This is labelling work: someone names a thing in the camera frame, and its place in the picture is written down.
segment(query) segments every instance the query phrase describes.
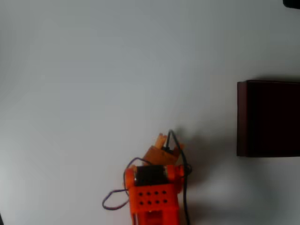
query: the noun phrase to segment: black cable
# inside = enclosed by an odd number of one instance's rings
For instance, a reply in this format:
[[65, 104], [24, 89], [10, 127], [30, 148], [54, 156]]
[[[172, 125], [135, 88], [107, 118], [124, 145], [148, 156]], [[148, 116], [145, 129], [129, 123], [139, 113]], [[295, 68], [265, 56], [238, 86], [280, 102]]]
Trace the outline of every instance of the black cable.
[[183, 161], [183, 166], [184, 166], [184, 174], [185, 174], [185, 178], [183, 181], [183, 207], [184, 207], [184, 212], [186, 215], [187, 225], [190, 225], [190, 220], [189, 220], [189, 215], [188, 215], [188, 204], [187, 204], [187, 187], [188, 187], [188, 175], [192, 172], [192, 166], [190, 164], [188, 164], [187, 158], [186, 158], [185, 154], [183, 153], [183, 150], [180, 148], [180, 144], [179, 144], [177, 137], [173, 130], [169, 130], [167, 142], [166, 142], [166, 148], [167, 149], [169, 148], [169, 142], [170, 142], [171, 135], [175, 141], [175, 144], [176, 144], [178, 150], [181, 152], [181, 156], [182, 156], [182, 161]]
[[129, 200], [127, 200], [126, 202], [122, 203], [121, 205], [118, 206], [114, 206], [114, 207], [109, 207], [105, 205], [105, 202], [107, 199], [109, 199], [109, 197], [113, 194], [113, 193], [117, 193], [117, 192], [123, 192], [123, 191], [127, 191], [127, 189], [121, 189], [121, 190], [113, 190], [110, 193], [108, 193], [108, 195], [103, 199], [102, 201], [102, 207], [106, 210], [118, 210], [123, 208], [128, 202]]
[[128, 194], [128, 190], [126, 189], [126, 183], [125, 183], [125, 171], [133, 164], [134, 161], [136, 160], [141, 160], [142, 162], [145, 162], [145, 163], [148, 163], [150, 165], [152, 165], [151, 162], [143, 159], [143, 158], [139, 158], [139, 157], [135, 157], [134, 159], [132, 159], [128, 165], [126, 166], [126, 169], [124, 170], [124, 173], [123, 173], [123, 181], [124, 181], [124, 189], [117, 189], [117, 190], [112, 190], [110, 193], [108, 193], [108, 195], [103, 199], [102, 201], [102, 207], [106, 210], [119, 210], [121, 208], [123, 208], [128, 202], [129, 200], [127, 200], [126, 202], [122, 203], [121, 205], [118, 205], [118, 206], [114, 206], [114, 207], [109, 207], [109, 206], [106, 206], [105, 205], [105, 202], [107, 201], [107, 199], [109, 199], [109, 197], [114, 194], [114, 193], [117, 193], [117, 192], [123, 192], [125, 191], [125, 193], [129, 196]]

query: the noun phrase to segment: white surface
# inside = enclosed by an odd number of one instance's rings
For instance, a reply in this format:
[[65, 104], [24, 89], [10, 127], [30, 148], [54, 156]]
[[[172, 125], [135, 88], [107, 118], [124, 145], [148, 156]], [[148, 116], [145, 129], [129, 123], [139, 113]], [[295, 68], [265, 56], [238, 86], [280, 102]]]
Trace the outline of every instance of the white surface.
[[0, 1], [5, 225], [131, 224], [101, 201], [169, 128], [194, 225], [298, 225], [300, 159], [237, 159], [235, 134], [237, 81], [299, 74], [299, 23], [281, 0]]

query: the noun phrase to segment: black object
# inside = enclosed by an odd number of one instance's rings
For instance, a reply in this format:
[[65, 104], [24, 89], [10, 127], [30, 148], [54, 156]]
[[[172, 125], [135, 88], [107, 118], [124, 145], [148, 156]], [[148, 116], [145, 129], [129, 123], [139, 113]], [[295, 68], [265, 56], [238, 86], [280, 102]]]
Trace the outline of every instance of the black object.
[[1, 218], [1, 214], [0, 214], [0, 225], [4, 225], [3, 220]]
[[238, 83], [238, 156], [300, 156], [299, 133], [299, 82]]
[[283, 0], [283, 4], [288, 8], [300, 9], [300, 0]]
[[135, 174], [136, 186], [167, 184], [169, 180], [163, 165], [138, 166]]

